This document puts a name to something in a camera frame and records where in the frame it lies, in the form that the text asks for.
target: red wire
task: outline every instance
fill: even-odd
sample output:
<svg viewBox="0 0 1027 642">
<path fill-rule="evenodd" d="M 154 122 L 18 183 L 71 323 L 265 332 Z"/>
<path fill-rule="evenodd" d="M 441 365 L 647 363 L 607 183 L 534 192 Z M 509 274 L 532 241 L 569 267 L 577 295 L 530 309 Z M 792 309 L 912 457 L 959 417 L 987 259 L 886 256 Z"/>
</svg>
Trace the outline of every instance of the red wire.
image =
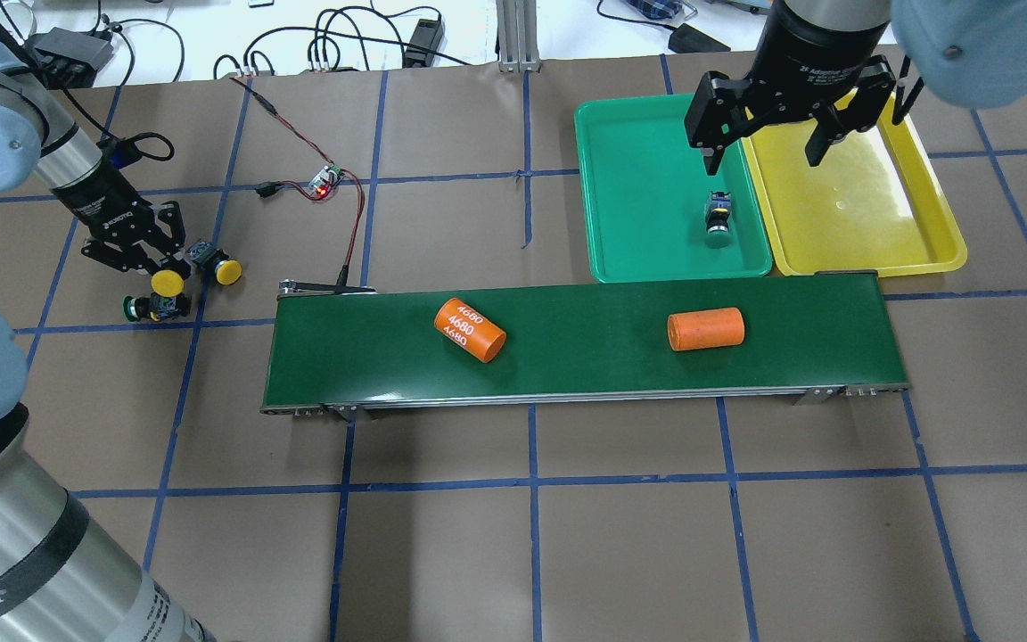
<svg viewBox="0 0 1027 642">
<path fill-rule="evenodd" d="M 293 125 L 293 123 L 288 122 L 288 118 L 282 117 L 282 115 L 278 113 L 274 113 L 272 115 L 274 118 L 276 118 L 277 121 L 280 121 L 280 125 L 284 125 L 287 129 L 289 129 L 292 134 L 296 135 L 297 139 L 300 139 L 303 143 L 306 144 L 306 146 L 311 147 L 311 149 L 314 150 L 314 153 L 319 154 L 319 158 L 326 159 L 328 164 L 335 165 L 335 161 L 331 159 L 331 157 L 329 157 L 329 155 L 327 155 L 321 149 L 319 149 L 319 147 L 313 141 L 311 141 L 311 139 L 307 138 L 307 136 L 303 136 L 302 134 L 300 134 L 299 130 L 296 129 L 296 125 Z M 340 173 L 345 173 L 347 176 L 350 176 L 351 182 L 354 182 L 354 189 L 358 194 L 357 199 L 355 199 L 355 206 L 354 206 L 354 224 L 351 225 L 351 237 L 347 243 L 347 258 L 343 260 L 343 266 L 350 267 L 351 257 L 354 257 L 354 237 L 358 236 L 359 222 L 363 221 L 363 209 L 367 206 L 367 194 L 364 193 L 363 191 L 363 183 L 359 181 L 358 176 L 354 176 L 353 173 L 351 173 L 348 169 L 342 169 L 342 167 L 340 167 Z M 303 198 L 314 200 L 314 202 L 318 202 L 318 200 L 326 199 L 328 196 L 331 195 L 332 192 L 335 191 L 335 187 L 338 187 L 338 184 L 337 186 L 332 186 L 331 192 L 329 192 L 325 196 L 318 196 L 316 194 L 309 193 L 309 191 L 301 187 L 301 184 L 294 182 L 294 180 L 281 180 L 280 183 L 282 186 L 290 186 L 296 188 L 296 191 L 299 192 L 303 196 Z"/>
<path fill-rule="evenodd" d="M 302 134 L 300 134 L 299 130 L 296 129 L 296 125 L 293 125 L 293 123 L 288 122 L 288 120 L 280 114 L 276 114 L 276 120 L 280 121 L 281 125 L 284 125 L 292 134 L 296 135 L 297 139 L 300 139 L 301 141 L 307 143 L 307 145 L 311 147 L 311 149 L 313 149 L 317 154 L 319 154 L 319 157 L 328 161 L 328 164 L 335 164 L 335 161 L 331 159 L 329 155 L 322 153 L 322 150 L 319 149 L 319 147 L 315 143 L 311 142 L 310 139 L 307 138 L 307 136 L 303 136 Z"/>
<path fill-rule="evenodd" d="M 354 207 L 354 225 L 351 226 L 351 240 L 347 243 L 347 259 L 343 261 L 343 265 L 351 264 L 351 256 L 354 255 L 354 237 L 359 231 L 359 220 L 363 219 L 363 206 L 367 202 L 366 196 L 363 194 L 363 183 L 359 182 L 358 176 L 354 176 L 351 172 L 347 172 L 347 176 L 350 176 L 351 180 L 354 182 L 354 189 L 358 192 L 358 204 Z"/>
<path fill-rule="evenodd" d="M 301 184 L 299 184 L 297 182 L 294 182 L 294 180 L 281 180 L 280 181 L 280 185 L 281 186 L 289 186 L 289 187 L 296 187 L 296 191 L 299 192 L 300 194 L 302 194 L 303 198 L 309 199 L 309 200 L 316 200 L 316 202 L 318 202 L 318 200 L 322 200 L 322 199 L 325 199 L 325 198 L 328 197 L 328 196 L 318 196 L 316 194 L 310 193 L 309 191 L 305 190 L 305 188 L 301 187 Z"/>
</svg>

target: table surface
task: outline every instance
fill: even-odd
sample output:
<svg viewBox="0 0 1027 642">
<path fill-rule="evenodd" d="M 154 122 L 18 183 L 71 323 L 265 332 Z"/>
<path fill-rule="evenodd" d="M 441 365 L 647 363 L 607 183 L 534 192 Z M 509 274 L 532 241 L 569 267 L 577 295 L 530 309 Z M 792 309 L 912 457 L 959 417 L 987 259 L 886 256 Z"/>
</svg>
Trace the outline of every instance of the table surface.
<svg viewBox="0 0 1027 642">
<path fill-rule="evenodd" d="M 747 53 L 254 82 L 368 182 L 353 280 L 591 284 L 571 117 Z M 354 192 L 231 82 L 83 91 L 167 163 L 125 171 L 243 261 L 186 320 L 78 255 L 37 184 L 0 195 L 0 309 L 31 358 L 26 448 L 220 639 L 1027 639 L 1027 99 L 913 118 L 969 261 L 881 280 L 913 389 L 261 415 L 278 280 L 332 280 Z M 796 162 L 802 151 L 796 150 Z M 461 267 L 469 265 L 469 271 Z M 259 605 L 240 609 L 240 605 Z"/>
</svg>

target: black power brick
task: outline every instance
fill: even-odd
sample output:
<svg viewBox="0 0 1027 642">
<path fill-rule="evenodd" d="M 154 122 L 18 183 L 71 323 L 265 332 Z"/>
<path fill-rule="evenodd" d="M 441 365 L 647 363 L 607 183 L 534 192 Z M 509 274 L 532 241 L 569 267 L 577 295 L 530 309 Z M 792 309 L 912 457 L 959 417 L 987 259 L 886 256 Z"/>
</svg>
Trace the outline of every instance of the black power brick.
<svg viewBox="0 0 1027 642">
<path fill-rule="evenodd" d="M 693 28 L 689 24 L 682 24 L 676 28 L 673 35 L 668 38 L 668 48 L 677 53 L 710 53 L 713 51 L 730 51 L 731 49 L 728 45 L 714 39 L 714 37 L 708 36 L 708 34 Z"/>
<path fill-rule="evenodd" d="M 404 68 L 428 68 L 435 62 L 435 52 L 442 48 L 446 37 L 443 22 L 423 17 L 415 25 L 415 33 L 411 34 L 411 42 L 407 52 L 403 54 Z"/>
</svg>

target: metal bracket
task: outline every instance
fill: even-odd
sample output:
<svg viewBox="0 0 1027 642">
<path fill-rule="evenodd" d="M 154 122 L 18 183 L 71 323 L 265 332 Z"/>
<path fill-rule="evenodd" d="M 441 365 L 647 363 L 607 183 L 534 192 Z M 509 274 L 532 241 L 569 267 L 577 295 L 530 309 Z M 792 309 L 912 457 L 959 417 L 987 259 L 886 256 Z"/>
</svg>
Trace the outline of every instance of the metal bracket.
<svg viewBox="0 0 1027 642">
<path fill-rule="evenodd" d="M 354 405 L 353 403 L 348 406 L 329 406 L 328 410 L 330 410 L 332 414 L 342 417 L 345 422 L 354 422 L 354 420 L 373 422 L 375 419 L 375 415 L 368 412 L 367 408 Z"/>
<path fill-rule="evenodd" d="M 541 70 L 537 53 L 537 1 L 497 0 L 497 69 Z"/>
<path fill-rule="evenodd" d="M 808 389 L 806 393 L 799 395 L 795 400 L 795 406 L 811 406 L 815 403 L 824 403 L 828 399 L 836 396 L 877 396 L 883 391 L 893 391 L 900 393 L 909 389 L 909 383 L 897 383 L 897 385 L 885 386 L 819 386 Z"/>
<path fill-rule="evenodd" d="M 308 284 L 304 280 L 284 279 L 280 281 L 280 297 L 293 295 L 374 295 L 374 288 L 337 286 L 334 284 Z"/>
<path fill-rule="evenodd" d="M 838 396 L 842 394 L 843 391 L 847 389 L 847 386 L 822 386 L 816 388 L 811 388 L 799 395 L 799 399 L 795 400 L 795 406 L 814 406 L 815 403 L 824 403 L 828 399 L 833 396 Z"/>
</svg>

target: green tray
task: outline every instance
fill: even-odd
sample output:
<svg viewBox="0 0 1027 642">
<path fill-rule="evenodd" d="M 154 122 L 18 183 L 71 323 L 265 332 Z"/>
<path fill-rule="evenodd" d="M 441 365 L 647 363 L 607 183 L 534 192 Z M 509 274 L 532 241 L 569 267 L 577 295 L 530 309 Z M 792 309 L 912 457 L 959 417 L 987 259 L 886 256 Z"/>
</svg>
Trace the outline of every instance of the green tray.
<svg viewBox="0 0 1027 642">
<path fill-rule="evenodd" d="M 588 267 L 603 284 L 762 276 L 771 269 L 743 147 L 726 151 L 718 174 L 708 176 L 684 134 L 690 101 L 687 93 L 617 98 L 585 103 L 574 115 Z M 734 237 L 722 249 L 705 243 L 712 191 L 731 193 Z"/>
<path fill-rule="evenodd" d="M 509 338 L 481 363 L 433 327 L 452 296 Z M 674 312 L 736 306 L 741 345 L 673 352 Z M 829 273 L 396 295 L 286 296 L 262 410 L 902 389 L 877 278 Z"/>
</svg>

